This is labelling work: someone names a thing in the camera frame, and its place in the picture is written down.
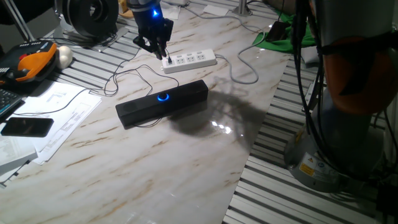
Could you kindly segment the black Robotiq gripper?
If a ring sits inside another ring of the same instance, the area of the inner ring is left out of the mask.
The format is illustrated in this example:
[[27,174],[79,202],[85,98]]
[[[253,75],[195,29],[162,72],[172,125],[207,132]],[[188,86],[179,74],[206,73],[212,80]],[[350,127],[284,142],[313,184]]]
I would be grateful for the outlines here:
[[155,52],[156,57],[162,60],[168,57],[167,42],[171,38],[174,22],[163,16],[160,2],[129,2],[139,34],[133,43],[149,53]]

